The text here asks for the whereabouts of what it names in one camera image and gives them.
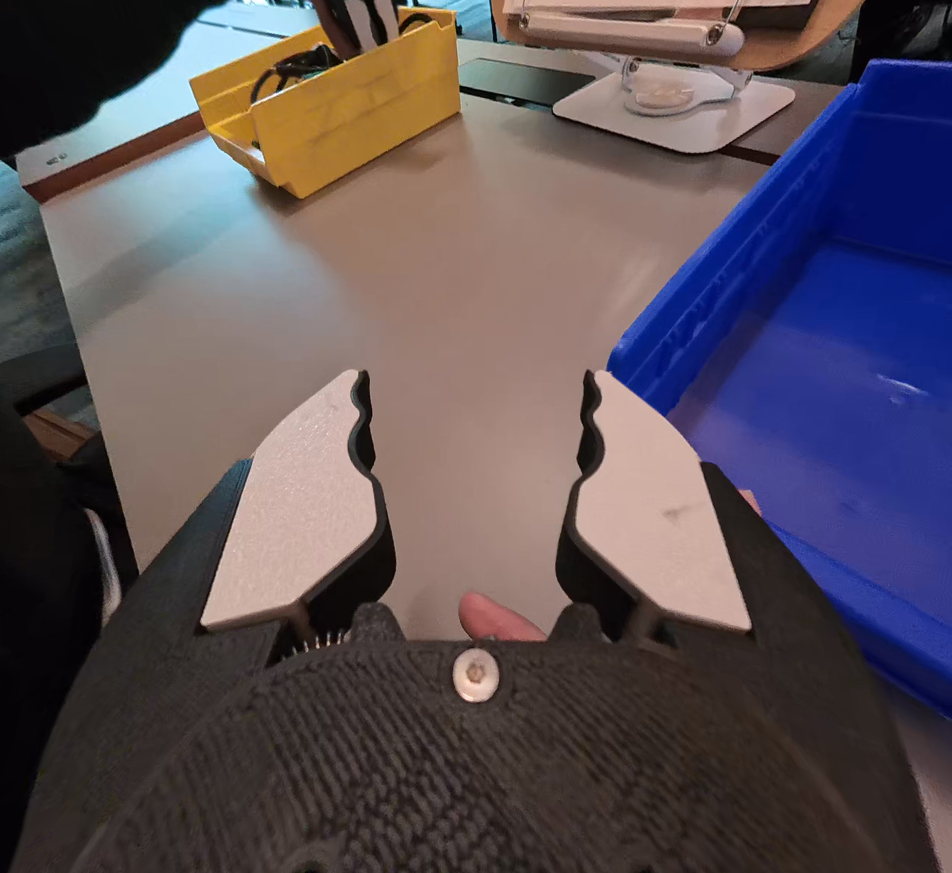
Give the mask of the grey desk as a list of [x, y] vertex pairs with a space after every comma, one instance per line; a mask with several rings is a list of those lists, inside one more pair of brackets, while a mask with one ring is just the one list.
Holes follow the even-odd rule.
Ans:
[[555, 546], [587, 364], [763, 175], [572, 133], [463, 97], [305, 200], [205, 133], [43, 203], [139, 562], [75, 683], [18, 849], [25, 871], [937, 871], [950, 808], [865, 761], [862, 802], [802, 777], [760, 723], [713, 722], [700, 676], [603, 646], [604, 690], [553, 647], [496, 649], [461, 700], [446, 641], [268, 664], [274, 627], [199, 634], [192, 582], [236, 458], [348, 367], [371, 380], [374, 472], [411, 636], [459, 635], [468, 585], [565, 603]]

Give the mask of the wooden document stand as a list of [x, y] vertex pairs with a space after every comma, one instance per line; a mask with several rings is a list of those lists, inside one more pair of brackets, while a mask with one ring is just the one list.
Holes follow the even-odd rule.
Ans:
[[707, 154], [789, 106], [795, 94], [756, 79], [825, 46], [864, 0], [812, 0], [799, 7], [744, 7], [506, 14], [514, 44], [608, 55], [620, 63], [554, 106], [557, 117], [673, 152]]

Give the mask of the person's dark clothing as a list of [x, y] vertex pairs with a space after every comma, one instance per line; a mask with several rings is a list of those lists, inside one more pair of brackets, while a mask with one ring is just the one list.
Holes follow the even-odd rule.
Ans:
[[100, 634], [106, 583], [88, 511], [126, 592], [138, 576], [101, 436], [58, 465], [13, 405], [1, 414], [2, 823], [17, 823], [54, 723]]

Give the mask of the yellow plastic bin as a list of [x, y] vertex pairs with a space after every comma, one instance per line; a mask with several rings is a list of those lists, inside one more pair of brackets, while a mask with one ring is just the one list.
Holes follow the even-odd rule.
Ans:
[[278, 90], [280, 61], [327, 44], [315, 26], [190, 81], [205, 128], [239, 165], [306, 198], [461, 110], [456, 14], [401, 7], [395, 40]]

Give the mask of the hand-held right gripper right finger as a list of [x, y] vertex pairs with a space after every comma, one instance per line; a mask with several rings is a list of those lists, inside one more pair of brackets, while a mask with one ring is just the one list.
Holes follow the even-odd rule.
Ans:
[[602, 638], [677, 645], [674, 624], [747, 636], [750, 613], [703, 464], [657, 410], [606, 370], [588, 370], [579, 474], [565, 508], [556, 578], [592, 607]]

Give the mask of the blue plastic bin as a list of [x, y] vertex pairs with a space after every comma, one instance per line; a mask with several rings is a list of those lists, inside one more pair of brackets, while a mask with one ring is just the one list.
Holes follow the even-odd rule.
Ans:
[[869, 665], [950, 717], [950, 63], [871, 61], [607, 369], [754, 492]]

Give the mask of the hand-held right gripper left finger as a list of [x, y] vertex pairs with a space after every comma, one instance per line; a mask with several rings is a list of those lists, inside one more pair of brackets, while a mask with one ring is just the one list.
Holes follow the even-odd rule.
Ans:
[[373, 473], [370, 379], [348, 369], [268, 434], [248, 463], [200, 625], [277, 622], [346, 631], [396, 570], [383, 487]]

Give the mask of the person's right hand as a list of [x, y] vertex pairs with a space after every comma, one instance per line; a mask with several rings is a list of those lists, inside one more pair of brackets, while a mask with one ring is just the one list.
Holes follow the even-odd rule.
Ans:
[[462, 596], [458, 617], [462, 629], [474, 641], [547, 640], [547, 634], [528, 618], [479, 592]]

